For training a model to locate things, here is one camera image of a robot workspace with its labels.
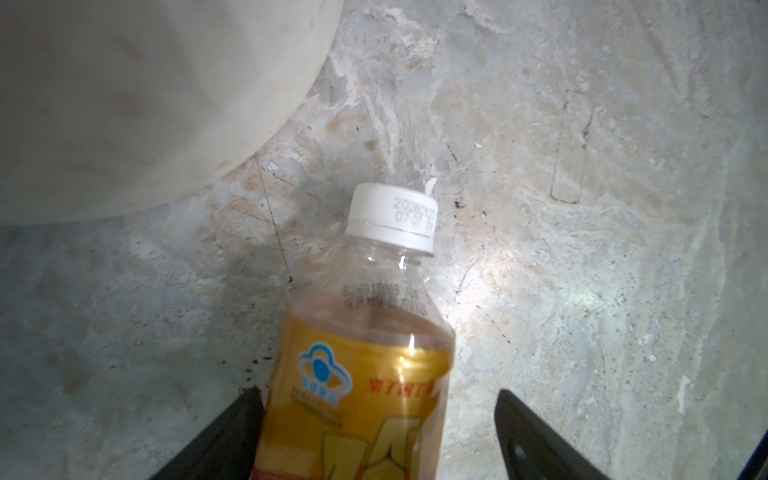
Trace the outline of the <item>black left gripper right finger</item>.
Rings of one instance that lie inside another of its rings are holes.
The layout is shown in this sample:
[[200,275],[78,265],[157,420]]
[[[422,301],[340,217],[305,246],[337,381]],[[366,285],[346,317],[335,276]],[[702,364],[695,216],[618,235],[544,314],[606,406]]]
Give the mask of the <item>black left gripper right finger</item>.
[[499,391],[494,423],[510,479],[609,479],[509,390]]

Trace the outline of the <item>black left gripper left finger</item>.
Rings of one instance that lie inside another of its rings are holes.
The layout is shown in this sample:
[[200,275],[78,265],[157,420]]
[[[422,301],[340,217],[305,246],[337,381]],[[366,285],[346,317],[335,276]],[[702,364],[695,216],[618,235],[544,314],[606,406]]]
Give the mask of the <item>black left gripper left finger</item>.
[[261,391],[245,389],[151,479],[250,479],[263,417]]

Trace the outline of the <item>red yellow label tea bottle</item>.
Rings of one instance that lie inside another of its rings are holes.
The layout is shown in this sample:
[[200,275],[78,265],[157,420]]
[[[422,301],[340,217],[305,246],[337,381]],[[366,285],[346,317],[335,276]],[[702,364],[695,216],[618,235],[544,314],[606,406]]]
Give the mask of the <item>red yellow label tea bottle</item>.
[[354,191],[342,258],[289,304],[252,475],[433,479],[456,334],[420,267],[437,202]]

